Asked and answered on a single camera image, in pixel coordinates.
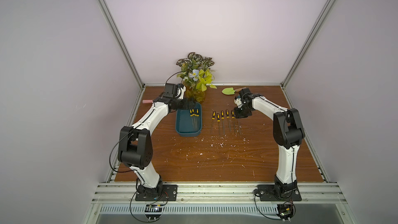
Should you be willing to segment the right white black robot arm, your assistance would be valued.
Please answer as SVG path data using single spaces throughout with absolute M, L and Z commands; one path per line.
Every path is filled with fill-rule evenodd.
M 296 163 L 301 143 L 305 138 L 300 113 L 297 109 L 282 107 L 260 94 L 242 89 L 234 99 L 237 119 L 247 118 L 259 111 L 273 121 L 273 138 L 278 145 L 278 168 L 275 190 L 287 194 L 297 187 Z

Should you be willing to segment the teal plastic storage box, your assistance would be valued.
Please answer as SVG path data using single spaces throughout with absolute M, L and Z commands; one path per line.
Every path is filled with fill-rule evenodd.
M 202 131 L 202 106 L 200 103 L 195 104 L 195 109 L 199 109 L 199 124 L 200 128 L 197 132 L 195 132 L 192 128 L 192 120 L 190 117 L 189 110 L 177 110 L 176 114 L 176 122 L 175 122 L 175 130 L 181 137 L 196 137 L 199 136 Z

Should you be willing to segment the yellow black needle file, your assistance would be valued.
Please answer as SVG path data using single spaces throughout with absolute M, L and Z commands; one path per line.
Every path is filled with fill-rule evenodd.
M 212 112 L 212 116 L 211 116 L 210 133 L 211 133 L 212 130 L 213 130 L 213 125 L 214 125 L 215 119 L 216 119 L 216 111 L 213 111 L 213 112 Z

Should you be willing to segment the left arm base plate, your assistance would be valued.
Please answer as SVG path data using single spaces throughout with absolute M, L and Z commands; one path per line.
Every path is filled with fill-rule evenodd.
M 158 185 L 156 188 L 148 188 L 139 185 L 135 201 L 176 201 L 178 186 L 172 184 Z

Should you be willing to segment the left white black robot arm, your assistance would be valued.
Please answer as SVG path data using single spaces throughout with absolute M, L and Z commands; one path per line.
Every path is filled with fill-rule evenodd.
M 194 102 L 184 97 L 185 91 L 183 84 L 165 84 L 163 92 L 152 101 L 147 113 L 132 126 L 125 126 L 120 131 L 118 161 L 137 175 L 141 183 L 138 189 L 146 193 L 157 196 L 163 191 L 161 176 L 151 162 L 151 135 L 171 111 L 194 108 Z

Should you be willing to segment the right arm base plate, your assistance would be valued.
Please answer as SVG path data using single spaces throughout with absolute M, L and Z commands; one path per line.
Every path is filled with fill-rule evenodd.
M 302 201 L 302 196 L 297 188 L 285 189 L 278 185 L 260 184 L 257 186 L 260 201 Z

